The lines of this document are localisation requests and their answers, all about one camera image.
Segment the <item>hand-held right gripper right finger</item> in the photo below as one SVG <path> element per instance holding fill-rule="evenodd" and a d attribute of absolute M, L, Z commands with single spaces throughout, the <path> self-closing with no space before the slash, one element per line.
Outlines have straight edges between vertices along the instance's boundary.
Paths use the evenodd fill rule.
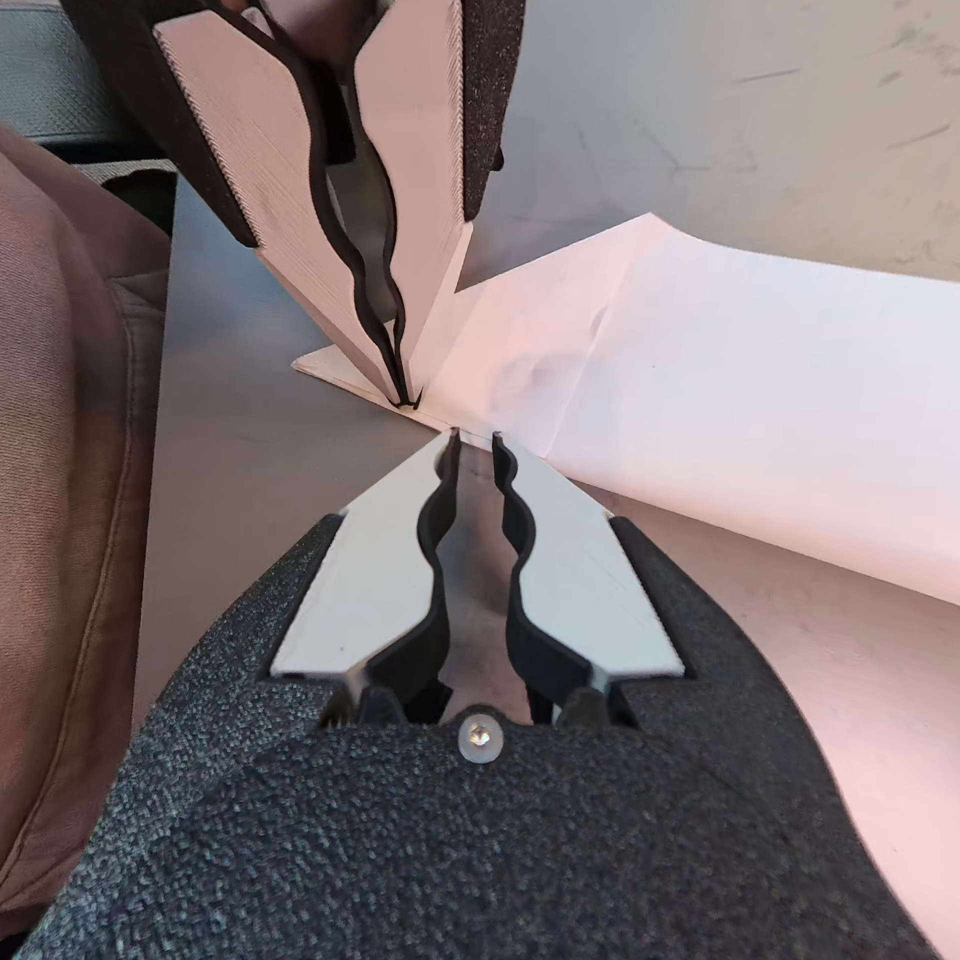
<path fill-rule="evenodd" d="M 533 723 L 558 723 L 577 690 L 608 706 L 623 682 L 684 677 L 618 518 L 515 438 L 497 432 L 491 442 L 515 553 L 506 646 Z"/>

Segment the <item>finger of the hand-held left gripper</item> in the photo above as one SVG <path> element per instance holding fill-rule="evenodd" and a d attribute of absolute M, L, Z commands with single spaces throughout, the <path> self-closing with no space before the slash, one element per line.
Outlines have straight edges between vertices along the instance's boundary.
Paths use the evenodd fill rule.
<path fill-rule="evenodd" d="M 260 261 L 388 402 L 407 404 L 364 258 L 334 208 L 323 113 L 306 68 L 258 24 L 212 7 L 157 23 L 153 37 Z"/>
<path fill-rule="evenodd" d="M 355 55 L 353 81 L 390 187 L 394 344 L 418 404 L 455 337 L 452 304 L 474 230 L 464 212 L 462 3 L 392 2 Z"/>

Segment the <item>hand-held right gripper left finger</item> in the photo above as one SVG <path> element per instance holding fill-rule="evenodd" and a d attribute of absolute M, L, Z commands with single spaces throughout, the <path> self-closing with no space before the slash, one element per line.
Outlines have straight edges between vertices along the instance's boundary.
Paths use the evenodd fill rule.
<path fill-rule="evenodd" d="M 438 546 L 456 517 L 459 465 L 460 433 L 446 430 L 336 514 L 270 678 L 329 681 L 354 703 L 382 688 L 403 708 L 437 686 L 450 652 Z"/>

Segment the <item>white paper sheet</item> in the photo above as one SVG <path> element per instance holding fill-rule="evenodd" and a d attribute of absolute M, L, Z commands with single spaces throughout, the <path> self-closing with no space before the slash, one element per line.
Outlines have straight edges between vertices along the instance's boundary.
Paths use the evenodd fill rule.
<path fill-rule="evenodd" d="M 958 604 L 959 287 L 652 213 L 454 294 L 415 411 L 567 478 Z"/>

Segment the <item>grey desk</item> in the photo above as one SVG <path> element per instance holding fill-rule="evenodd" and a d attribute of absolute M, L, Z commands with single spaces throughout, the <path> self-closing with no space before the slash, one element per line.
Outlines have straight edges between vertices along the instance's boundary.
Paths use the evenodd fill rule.
<path fill-rule="evenodd" d="M 635 215 L 958 279 L 958 2 L 529 2 L 462 283 Z M 324 346 L 181 181 L 134 728 L 210 624 L 432 432 L 291 362 Z M 794 696 L 878 867 L 958 958 L 958 606 L 642 502 L 628 516 Z"/>

